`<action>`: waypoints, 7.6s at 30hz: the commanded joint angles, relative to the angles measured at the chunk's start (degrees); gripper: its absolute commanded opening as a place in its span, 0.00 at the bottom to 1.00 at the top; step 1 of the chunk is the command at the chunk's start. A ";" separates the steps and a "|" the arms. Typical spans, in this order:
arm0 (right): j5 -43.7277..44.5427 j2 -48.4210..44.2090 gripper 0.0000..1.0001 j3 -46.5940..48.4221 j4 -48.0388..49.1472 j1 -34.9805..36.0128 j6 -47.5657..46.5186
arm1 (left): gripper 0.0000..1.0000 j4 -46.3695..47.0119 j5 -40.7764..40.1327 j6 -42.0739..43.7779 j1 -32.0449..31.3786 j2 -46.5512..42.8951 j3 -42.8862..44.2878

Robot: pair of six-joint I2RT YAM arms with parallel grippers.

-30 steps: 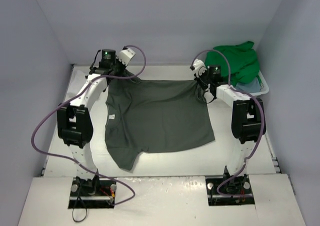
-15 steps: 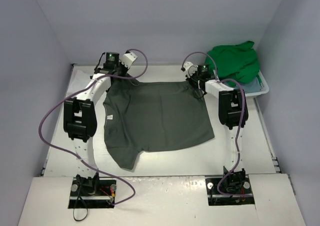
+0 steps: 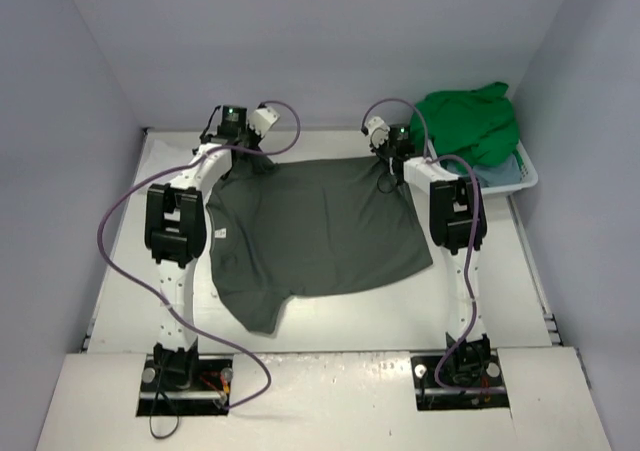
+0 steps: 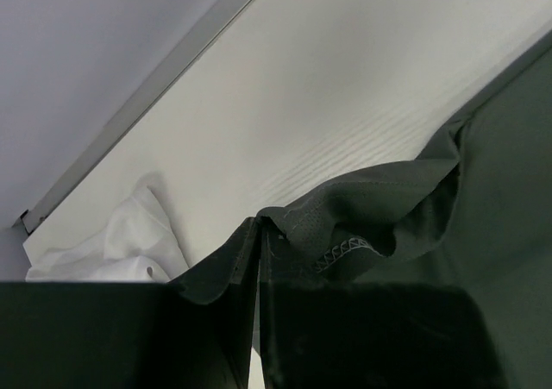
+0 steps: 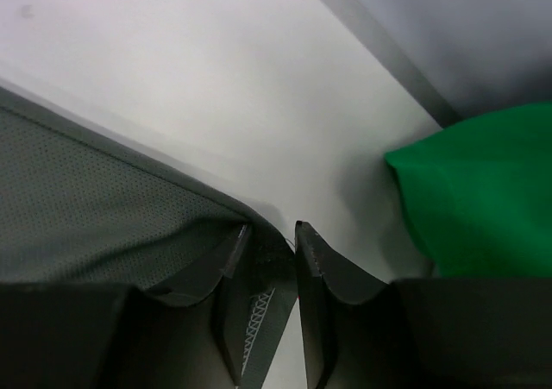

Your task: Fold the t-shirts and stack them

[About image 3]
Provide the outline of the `grey t shirt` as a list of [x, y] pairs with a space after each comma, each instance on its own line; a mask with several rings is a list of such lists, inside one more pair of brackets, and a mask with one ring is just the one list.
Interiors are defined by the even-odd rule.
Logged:
[[222, 235], [210, 251], [219, 299], [249, 332], [272, 334], [285, 303], [368, 291], [433, 263], [409, 188], [374, 157], [246, 161], [206, 205]]

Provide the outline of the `white t shirt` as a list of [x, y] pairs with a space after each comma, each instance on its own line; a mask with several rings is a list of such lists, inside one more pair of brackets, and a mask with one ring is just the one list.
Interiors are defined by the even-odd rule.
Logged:
[[150, 146], [151, 154], [178, 154], [192, 156], [193, 149], [191, 147], [176, 146], [162, 140], [153, 140]]

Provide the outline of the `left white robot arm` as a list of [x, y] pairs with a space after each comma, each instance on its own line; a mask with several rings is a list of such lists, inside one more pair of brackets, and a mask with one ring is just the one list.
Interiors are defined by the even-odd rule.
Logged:
[[169, 317], [160, 325], [154, 364], [160, 381], [177, 390], [199, 380], [194, 323], [194, 276], [207, 242], [204, 197], [233, 166], [234, 156], [213, 142], [208, 132], [194, 151], [189, 168], [166, 184], [153, 184], [146, 196], [144, 242], [157, 265], [160, 293], [168, 300]]

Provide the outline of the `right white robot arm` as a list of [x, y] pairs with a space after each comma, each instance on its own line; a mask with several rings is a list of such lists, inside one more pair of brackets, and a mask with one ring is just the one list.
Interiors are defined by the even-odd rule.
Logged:
[[362, 132], [392, 176], [429, 198], [429, 233], [443, 252], [448, 291], [446, 350], [433, 372], [434, 380], [456, 393], [477, 390], [477, 380], [491, 357], [477, 290], [479, 252], [487, 234], [479, 180], [459, 156], [410, 156], [413, 145], [406, 125], [370, 120]]

